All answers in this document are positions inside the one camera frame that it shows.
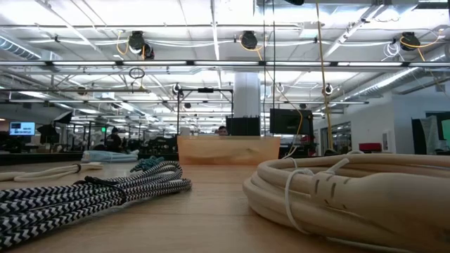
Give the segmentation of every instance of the man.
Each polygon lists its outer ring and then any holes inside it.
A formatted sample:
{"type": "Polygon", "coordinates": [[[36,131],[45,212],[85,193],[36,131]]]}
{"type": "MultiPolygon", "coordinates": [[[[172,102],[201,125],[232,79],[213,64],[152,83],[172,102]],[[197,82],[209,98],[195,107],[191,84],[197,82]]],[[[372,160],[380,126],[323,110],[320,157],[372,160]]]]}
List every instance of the man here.
{"type": "Polygon", "coordinates": [[[217,130],[217,134],[220,136],[228,136],[228,131],[226,130],[225,126],[220,126],[219,130],[217,130]]]}
{"type": "Polygon", "coordinates": [[[120,153],[122,140],[120,139],[119,129],[114,127],[111,131],[111,134],[106,138],[106,150],[111,152],[120,153]]]}

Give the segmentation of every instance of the blue object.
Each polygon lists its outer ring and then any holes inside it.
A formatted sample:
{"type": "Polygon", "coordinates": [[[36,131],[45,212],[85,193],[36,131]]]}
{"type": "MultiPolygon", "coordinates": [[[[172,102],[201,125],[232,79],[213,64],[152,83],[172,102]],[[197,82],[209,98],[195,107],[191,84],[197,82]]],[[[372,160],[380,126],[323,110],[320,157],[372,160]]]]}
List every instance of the blue object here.
{"type": "Polygon", "coordinates": [[[146,170],[150,169],[151,167],[158,165],[162,161],[164,161],[164,157],[156,157],[156,156],[152,155],[148,159],[139,160],[139,163],[133,169],[131,169],[131,172],[146,171],[146,170]]]}
{"type": "Polygon", "coordinates": [[[122,154],[100,150],[84,151],[82,158],[82,162],[135,162],[137,160],[137,154],[122,154]]]}

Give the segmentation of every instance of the cable coil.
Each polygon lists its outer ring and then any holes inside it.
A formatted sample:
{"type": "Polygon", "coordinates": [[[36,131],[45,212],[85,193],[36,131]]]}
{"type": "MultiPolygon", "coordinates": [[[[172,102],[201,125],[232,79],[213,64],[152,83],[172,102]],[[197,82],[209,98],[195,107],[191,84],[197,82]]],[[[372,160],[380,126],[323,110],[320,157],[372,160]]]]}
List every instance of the cable coil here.
{"type": "Polygon", "coordinates": [[[450,157],[348,154],[271,160],[258,166],[243,190],[258,214],[305,234],[450,252],[450,157]]]}
{"type": "Polygon", "coordinates": [[[135,176],[2,190],[0,250],[125,202],[190,190],[182,174],[178,162],[161,162],[135,176]]]}

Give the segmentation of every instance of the desk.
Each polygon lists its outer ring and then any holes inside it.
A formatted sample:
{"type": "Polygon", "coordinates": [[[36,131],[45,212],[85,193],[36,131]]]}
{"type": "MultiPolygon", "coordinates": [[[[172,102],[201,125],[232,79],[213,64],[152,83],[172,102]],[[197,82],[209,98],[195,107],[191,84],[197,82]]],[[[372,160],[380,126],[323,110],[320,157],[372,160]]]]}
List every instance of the desk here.
{"type": "MultiPolygon", "coordinates": [[[[38,171],[74,162],[25,164],[2,171],[38,171]]],[[[86,175],[125,176],[134,164],[106,164],[103,171],[73,174],[56,181],[0,183],[0,188],[59,186],[86,175]]],[[[115,207],[43,235],[8,252],[374,252],[300,234],[254,213],[242,192],[253,166],[186,166],[193,182],[187,193],[115,207]]]]}

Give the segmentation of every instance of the black and white braided cable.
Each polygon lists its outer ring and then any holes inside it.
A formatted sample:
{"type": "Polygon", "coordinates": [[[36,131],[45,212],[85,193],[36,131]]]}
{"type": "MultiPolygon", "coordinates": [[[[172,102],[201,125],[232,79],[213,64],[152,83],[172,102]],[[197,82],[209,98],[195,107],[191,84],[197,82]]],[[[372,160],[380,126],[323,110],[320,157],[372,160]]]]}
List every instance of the black and white braided cable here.
{"type": "Polygon", "coordinates": [[[2,190],[0,250],[124,202],[191,189],[182,174],[177,162],[161,162],[130,177],[2,190]]]}

